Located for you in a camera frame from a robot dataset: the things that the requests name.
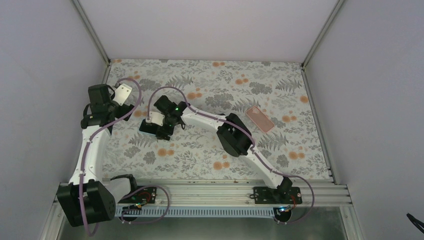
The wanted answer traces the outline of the phone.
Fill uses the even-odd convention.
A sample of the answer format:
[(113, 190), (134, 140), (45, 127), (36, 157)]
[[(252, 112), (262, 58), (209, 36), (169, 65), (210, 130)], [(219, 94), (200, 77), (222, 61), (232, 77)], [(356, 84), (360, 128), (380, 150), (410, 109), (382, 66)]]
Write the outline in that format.
[(146, 119), (143, 119), (141, 125), (138, 128), (138, 131), (142, 134), (149, 134), (155, 136), (157, 134), (158, 128), (160, 125), (155, 123), (147, 122)]

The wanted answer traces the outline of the pink phone case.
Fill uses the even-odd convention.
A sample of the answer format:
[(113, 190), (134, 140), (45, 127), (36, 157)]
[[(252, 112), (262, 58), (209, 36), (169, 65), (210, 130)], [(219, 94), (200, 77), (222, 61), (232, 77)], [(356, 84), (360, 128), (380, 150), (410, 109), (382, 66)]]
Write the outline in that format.
[(257, 106), (252, 106), (245, 114), (265, 134), (275, 127), (275, 124)]

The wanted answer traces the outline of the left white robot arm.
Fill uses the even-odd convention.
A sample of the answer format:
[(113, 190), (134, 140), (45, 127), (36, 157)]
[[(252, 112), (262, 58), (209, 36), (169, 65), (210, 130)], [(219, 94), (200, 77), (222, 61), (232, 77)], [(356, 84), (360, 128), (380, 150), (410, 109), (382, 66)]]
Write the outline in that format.
[(140, 190), (132, 174), (119, 175), (108, 184), (103, 183), (104, 159), (113, 126), (118, 120), (128, 121), (134, 109), (134, 105), (125, 104), (131, 92), (132, 88), (124, 83), (88, 88), (89, 103), (80, 122), (82, 145), (78, 162), (68, 184), (56, 192), (72, 227), (110, 221), (121, 199), (131, 203), (139, 197)]

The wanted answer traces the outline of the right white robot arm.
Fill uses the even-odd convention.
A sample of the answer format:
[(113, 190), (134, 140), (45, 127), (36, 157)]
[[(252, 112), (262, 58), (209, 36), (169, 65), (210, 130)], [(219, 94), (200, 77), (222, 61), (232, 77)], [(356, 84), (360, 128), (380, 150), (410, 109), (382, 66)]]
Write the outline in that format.
[(257, 150), (251, 132), (241, 119), (234, 113), (216, 115), (205, 112), (189, 103), (181, 101), (176, 104), (162, 95), (154, 107), (159, 111), (147, 122), (157, 125), (156, 137), (169, 140), (178, 125), (182, 129), (195, 126), (215, 132), (222, 148), (233, 157), (242, 157), (265, 182), (270, 190), (272, 200), (278, 204), (284, 203), (290, 197), (293, 182), (286, 176), (275, 173), (265, 157)]

